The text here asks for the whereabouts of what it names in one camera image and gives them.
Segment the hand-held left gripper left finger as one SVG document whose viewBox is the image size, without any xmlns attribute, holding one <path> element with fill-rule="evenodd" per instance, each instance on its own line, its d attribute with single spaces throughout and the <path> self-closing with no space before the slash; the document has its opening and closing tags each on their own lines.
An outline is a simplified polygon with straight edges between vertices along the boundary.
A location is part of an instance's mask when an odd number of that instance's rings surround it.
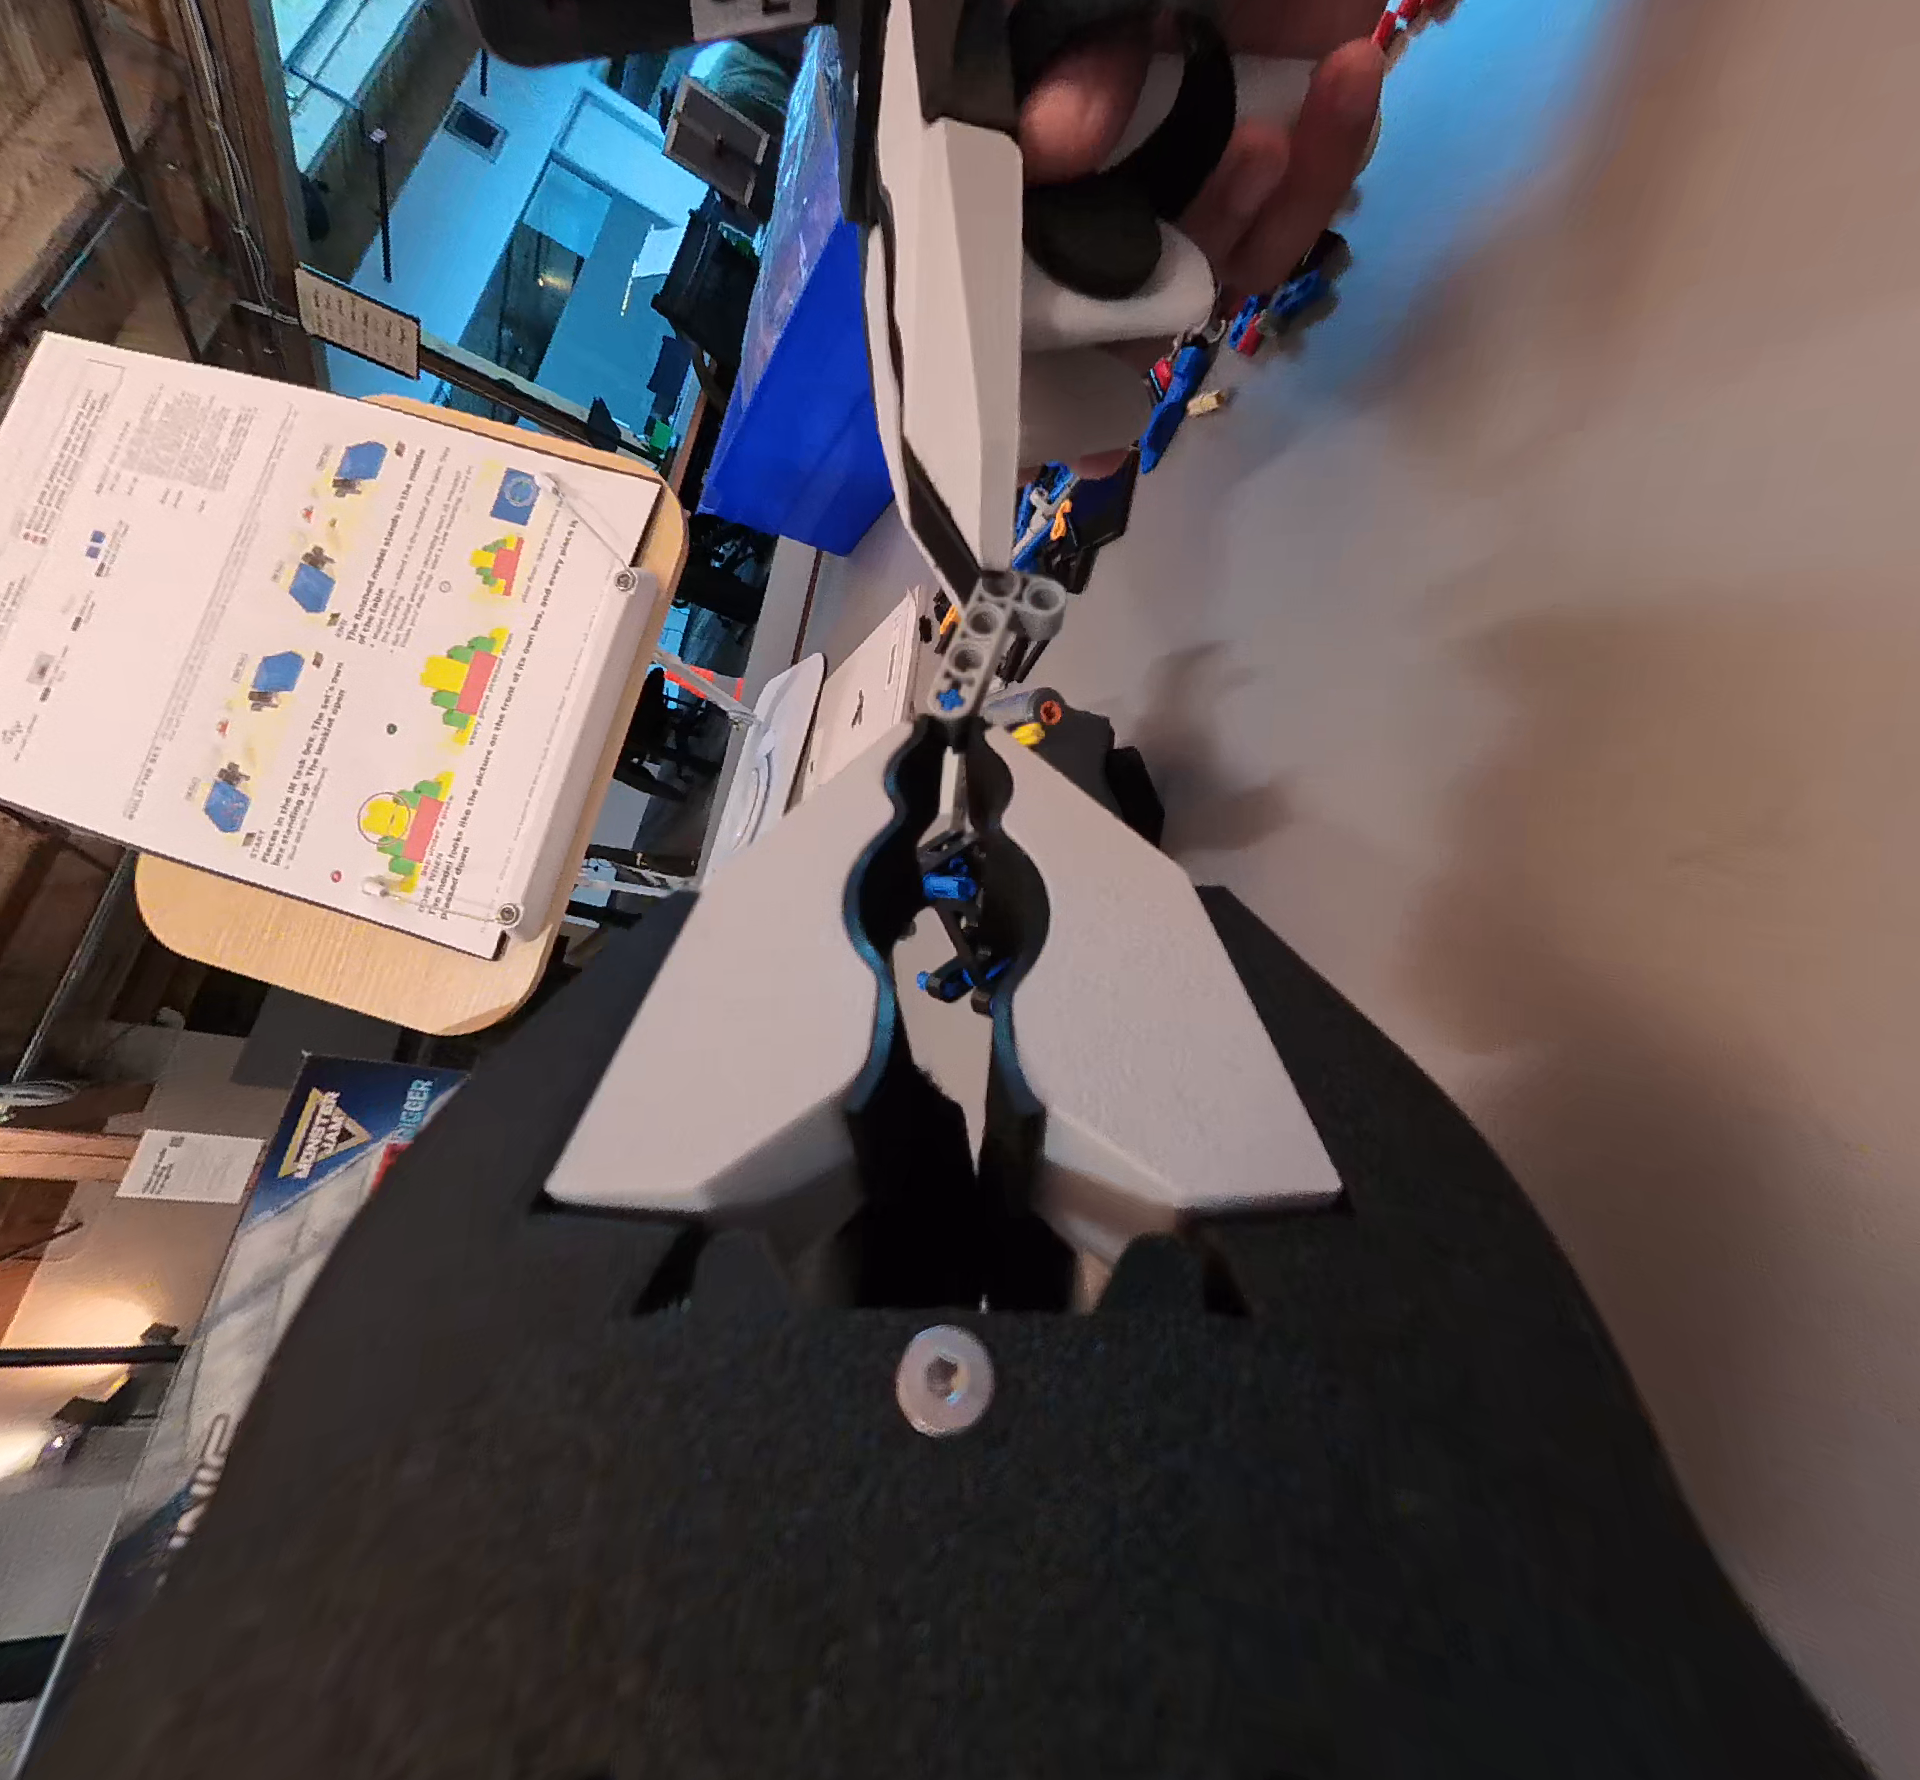
<svg viewBox="0 0 1920 1780">
<path fill-rule="evenodd" d="M 924 908 L 924 724 L 895 721 L 696 893 L 566 1136 L 566 1211 L 849 1236 L 852 1286 L 924 1282 L 924 1087 L 895 944 Z"/>
</svg>

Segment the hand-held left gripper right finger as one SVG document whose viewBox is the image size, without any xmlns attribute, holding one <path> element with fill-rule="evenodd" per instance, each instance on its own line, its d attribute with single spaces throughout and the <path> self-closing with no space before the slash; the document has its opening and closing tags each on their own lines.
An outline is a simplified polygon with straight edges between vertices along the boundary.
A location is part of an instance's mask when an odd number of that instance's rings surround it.
<svg viewBox="0 0 1920 1780">
<path fill-rule="evenodd" d="M 992 1272 L 1106 1266 L 1142 1236 L 1328 1211 L 1342 1179 L 1195 882 L 1002 732 L 969 739 L 992 1002 Z"/>
</svg>

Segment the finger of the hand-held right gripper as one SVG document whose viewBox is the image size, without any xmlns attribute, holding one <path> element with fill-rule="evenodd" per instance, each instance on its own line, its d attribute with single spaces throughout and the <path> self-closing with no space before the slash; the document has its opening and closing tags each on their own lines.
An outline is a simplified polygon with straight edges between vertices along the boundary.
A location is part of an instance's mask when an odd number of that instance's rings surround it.
<svg viewBox="0 0 1920 1780">
<path fill-rule="evenodd" d="M 978 321 L 956 239 L 937 232 L 908 252 L 900 276 L 894 227 L 862 232 L 862 313 L 872 366 L 876 427 L 895 510 L 953 600 L 985 567 L 992 427 Z"/>
<path fill-rule="evenodd" d="M 1021 432 L 1021 154 L 927 115 L 933 22 L 888 0 L 876 67 L 872 401 L 933 570 L 1005 570 Z"/>
</svg>

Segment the partly built lego assembly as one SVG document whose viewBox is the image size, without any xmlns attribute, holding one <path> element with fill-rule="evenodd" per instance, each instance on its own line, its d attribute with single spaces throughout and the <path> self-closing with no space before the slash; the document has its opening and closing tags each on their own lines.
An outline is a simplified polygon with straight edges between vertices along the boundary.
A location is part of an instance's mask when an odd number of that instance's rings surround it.
<svg viewBox="0 0 1920 1780">
<path fill-rule="evenodd" d="M 985 573 L 962 606 L 947 606 L 933 652 L 937 682 L 969 668 L 969 687 L 985 724 L 1005 732 L 1034 758 L 1056 765 L 1092 799 L 1151 846 L 1166 841 L 1166 802 L 1140 747 L 1119 745 L 1112 721 L 1076 707 L 1062 691 L 1030 684 L 1043 649 L 1031 625 L 1051 626 L 1063 616 L 1067 588 L 1059 581 L 1021 573 Z M 966 1002 L 985 1016 L 1001 976 L 1009 974 L 985 924 L 985 853 L 970 821 L 966 765 L 956 755 L 943 762 L 943 814 L 915 849 L 921 899 L 943 928 L 952 954 L 915 976 L 920 992 L 937 1002 Z"/>
</svg>

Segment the pile of lego pieces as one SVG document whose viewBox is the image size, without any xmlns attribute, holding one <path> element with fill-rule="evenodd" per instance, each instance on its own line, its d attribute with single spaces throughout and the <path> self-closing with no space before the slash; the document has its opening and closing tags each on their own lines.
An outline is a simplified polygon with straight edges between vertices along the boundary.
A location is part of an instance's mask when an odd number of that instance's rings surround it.
<svg viewBox="0 0 1920 1780">
<path fill-rule="evenodd" d="M 1119 471 L 1082 477 L 1067 469 L 1040 471 L 1014 510 L 1014 570 L 1085 591 L 1099 552 L 1119 542 L 1131 526 L 1142 474 L 1160 469 L 1179 427 L 1226 405 L 1229 389 L 1208 389 L 1218 353 L 1239 357 L 1260 353 L 1316 324 L 1336 301 L 1336 287 L 1352 249 L 1342 232 L 1323 227 L 1300 263 L 1267 294 L 1247 297 L 1229 321 L 1212 321 L 1179 339 L 1148 372 L 1153 411 Z"/>
</svg>

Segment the lego instruction booklet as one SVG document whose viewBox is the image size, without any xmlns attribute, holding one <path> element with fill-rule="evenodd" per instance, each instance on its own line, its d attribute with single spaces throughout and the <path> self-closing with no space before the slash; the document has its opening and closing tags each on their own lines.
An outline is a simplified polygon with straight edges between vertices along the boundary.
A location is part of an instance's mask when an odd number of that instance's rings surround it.
<svg viewBox="0 0 1920 1780">
<path fill-rule="evenodd" d="M 888 619 L 826 672 L 807 739 L 801 799 L 910 719 L 924 613 L 927 588 L 908 588 Z"/>
</svg>

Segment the printed cardboard lego box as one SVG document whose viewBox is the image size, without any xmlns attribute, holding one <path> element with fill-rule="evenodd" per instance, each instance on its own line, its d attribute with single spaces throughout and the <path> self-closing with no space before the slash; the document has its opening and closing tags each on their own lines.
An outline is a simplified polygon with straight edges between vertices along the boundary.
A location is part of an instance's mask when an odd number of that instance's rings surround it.
<svg viewBox="0 0 1920 1780">
<path fill-rule="evenodd" d="M 305 1292 L 396 1155 L 464 1078 L 464 1070 L 360 1058 L 302 1062 L 132 1473 L 96 1577 L 96 1619 L 135 1611 L 156 1596 L 201 1525 L 230 1439 Z"/>
</svg>

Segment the blue plastic bin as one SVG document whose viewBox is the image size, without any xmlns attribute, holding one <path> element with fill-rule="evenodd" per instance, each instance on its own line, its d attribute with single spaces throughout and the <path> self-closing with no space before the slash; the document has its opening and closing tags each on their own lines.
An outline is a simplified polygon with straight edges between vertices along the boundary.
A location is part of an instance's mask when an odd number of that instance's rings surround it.
<svg viewBox="0 0 1920 1780">
<path fill-rule="evenodd" d="M 862 242 L 842 217 L 769 357 L 758 357 L 749 308 L 699 509 L 842 558 L 889 505 L 862 313 Z"/>
</svg>

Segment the clear plastic bag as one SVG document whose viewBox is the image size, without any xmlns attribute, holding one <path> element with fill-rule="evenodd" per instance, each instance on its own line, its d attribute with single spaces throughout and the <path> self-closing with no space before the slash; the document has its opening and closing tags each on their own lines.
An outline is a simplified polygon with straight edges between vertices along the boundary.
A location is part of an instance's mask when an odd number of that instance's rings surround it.
<svg viewBox="0 0 1920 1780">
<path fill-rule="evenodd" d="M 811 26 L 784 113 L 775 201 L 758 249 L 751 339 L 769 357 L 843 217 L 837 115 L 843 55 L 833 26 Z"/>
</svg>

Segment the black office chair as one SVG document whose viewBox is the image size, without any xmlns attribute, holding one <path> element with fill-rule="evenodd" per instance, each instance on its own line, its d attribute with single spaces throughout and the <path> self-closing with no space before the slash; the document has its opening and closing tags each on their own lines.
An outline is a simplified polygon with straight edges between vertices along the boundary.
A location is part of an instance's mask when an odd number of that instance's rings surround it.
<svg viewBox="0 0 1920 1780">
<path fill-rule="evenodd" d="M 755 279 L 751 239 L 709 198 L 687 217 L 652 308 L 687 349 L 703 353 L 723 376 L 738 376 Z"/>
</svg>

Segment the white stand base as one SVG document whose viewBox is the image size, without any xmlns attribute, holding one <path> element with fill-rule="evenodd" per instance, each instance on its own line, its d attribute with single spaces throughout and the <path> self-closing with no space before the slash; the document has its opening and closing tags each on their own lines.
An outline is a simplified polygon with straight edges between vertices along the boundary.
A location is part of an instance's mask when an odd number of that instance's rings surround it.
<svg viewBox="0 0 1920 1780">
<path fill-rule="evenodd" d="M 709 872 L 751 849 L 787 814 L 797 789 L 823 682 L 823 656 L 803 656 L 797 665 L 771 675 L 749 719 L 738 727 L 741 752 L 709 827 Z"/>
</svg>

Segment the small paper sign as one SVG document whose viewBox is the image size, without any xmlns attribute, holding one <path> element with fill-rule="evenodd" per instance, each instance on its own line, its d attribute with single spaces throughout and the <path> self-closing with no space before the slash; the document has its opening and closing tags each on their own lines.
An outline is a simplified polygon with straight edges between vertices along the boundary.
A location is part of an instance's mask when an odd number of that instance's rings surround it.
<svg viewBox="0 0 1920 1780">
<path fill-rule="evenodd" d="M 382 304 L 300 263 L 295 268 L 295 315 L 310 339 L 404 382 L 420 379 L 421 326 L 412 313 Z"/>
</svg>

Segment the printed instruction sheet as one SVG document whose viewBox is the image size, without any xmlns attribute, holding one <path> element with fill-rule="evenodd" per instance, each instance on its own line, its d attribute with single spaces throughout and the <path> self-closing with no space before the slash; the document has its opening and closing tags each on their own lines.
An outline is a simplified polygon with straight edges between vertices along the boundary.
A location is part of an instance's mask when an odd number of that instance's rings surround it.
<svg viewBox="0 0 1920 1780">
<path fill-rule="evenodd" d="M 658 477 L 44 334 L 2 414 L 2 799 L 496 960 L 579 867 Z"/>
</svg>

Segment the white wall notice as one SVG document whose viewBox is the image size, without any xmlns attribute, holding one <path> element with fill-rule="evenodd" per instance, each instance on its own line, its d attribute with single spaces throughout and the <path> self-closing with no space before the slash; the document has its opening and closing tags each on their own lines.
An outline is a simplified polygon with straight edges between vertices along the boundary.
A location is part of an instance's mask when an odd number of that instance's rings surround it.
<svg viewBox="0 0 1920 1780">
<path fill-rule="evenodd" d="M 242 1205 L 266 1151 L 255 1136 L 143 1130 L 115 1187 L 119 1198 Z"/>
</svg>

